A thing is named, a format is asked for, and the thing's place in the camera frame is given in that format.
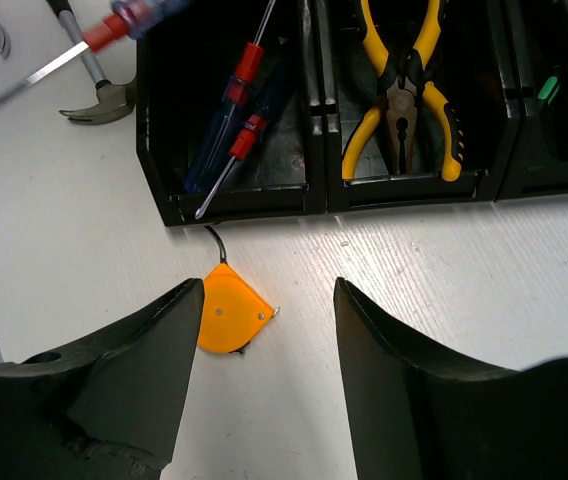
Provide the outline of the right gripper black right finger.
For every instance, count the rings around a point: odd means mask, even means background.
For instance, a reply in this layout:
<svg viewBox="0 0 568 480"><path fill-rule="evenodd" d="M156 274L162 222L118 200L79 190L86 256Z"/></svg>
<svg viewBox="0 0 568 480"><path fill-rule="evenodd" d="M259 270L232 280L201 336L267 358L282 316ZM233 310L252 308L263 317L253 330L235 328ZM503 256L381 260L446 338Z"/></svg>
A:
<svg viewBox="0 0 568 480"><path fill-rule="evenodd" d="M334 288L361 479L568 479L568 357L511 370L457 352Z"/></svg>

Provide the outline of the black handled claw hammer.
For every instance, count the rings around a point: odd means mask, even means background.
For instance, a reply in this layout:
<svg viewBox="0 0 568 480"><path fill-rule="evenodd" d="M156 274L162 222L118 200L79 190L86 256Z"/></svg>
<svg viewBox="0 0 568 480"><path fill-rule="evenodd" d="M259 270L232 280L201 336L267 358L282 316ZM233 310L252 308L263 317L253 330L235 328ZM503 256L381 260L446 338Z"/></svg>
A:
<svg viewBox="0 0 568 480"><path fill-rule="evenodd" d="M47 0L46 3L69 38L78 43L82 38L82 31L69 2ZM85 53L82 62L94 82L97 103L88 108L60 110L59 113L71 123L87 126L112 123L131 114L135 106L136 78L126 84L112 83L92 52Z"/></svg>

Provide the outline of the orange tape measure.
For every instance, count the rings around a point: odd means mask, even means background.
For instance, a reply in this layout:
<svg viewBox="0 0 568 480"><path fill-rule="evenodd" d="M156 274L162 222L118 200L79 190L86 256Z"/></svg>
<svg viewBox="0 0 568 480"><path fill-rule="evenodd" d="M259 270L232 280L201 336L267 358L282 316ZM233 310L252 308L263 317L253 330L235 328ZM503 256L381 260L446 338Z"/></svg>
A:
<svg viewBox="0 0 568 480"><path fill-rule="evenodd" d="M212 354L243 354L280 309L229 266L222 238L212 226L205 229L218 246L219 263L203 280L205 298L197 345Z"/></svg>

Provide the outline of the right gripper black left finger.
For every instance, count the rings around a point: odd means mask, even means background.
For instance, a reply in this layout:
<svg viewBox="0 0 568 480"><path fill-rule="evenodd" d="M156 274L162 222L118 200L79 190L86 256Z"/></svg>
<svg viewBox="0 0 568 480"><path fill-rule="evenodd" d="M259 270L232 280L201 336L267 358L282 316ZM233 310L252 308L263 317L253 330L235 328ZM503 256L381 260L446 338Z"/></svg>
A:
<svg viewBox="0 0 568 480"><path fill-rule="evenodd" d="M157 479L172 461L200 329L189 279L91 334L0 364L0 479Z"/></svg>

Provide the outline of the yellow black pliers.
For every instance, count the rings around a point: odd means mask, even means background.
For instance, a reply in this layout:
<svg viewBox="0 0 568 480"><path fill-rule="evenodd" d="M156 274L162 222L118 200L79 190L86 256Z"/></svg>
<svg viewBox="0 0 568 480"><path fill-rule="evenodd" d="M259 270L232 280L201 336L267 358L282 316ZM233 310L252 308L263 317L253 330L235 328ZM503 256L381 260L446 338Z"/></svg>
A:
<svg viewBox="0 0 568 480"><path fill-rule="evenodd" d="M377 78L378 99L351 135L342 160L342 178L355 178L364 148L379 126L386 129L393 174L412 171L418 109L425 87L425 71L437 46L445 1L430 1L420 32L403 64L391 58L381 39L367 1L354 3L354 18L368 60Z"/></svg>
<svg viewBox="0 0 568 480"><path fill-rule="evenodd" d="M438 120L443 132L444 154L441 178L455 182L462 172L464 160L463 132L458 116L450 102L432 81L425 83L423 100Z"/></svg>

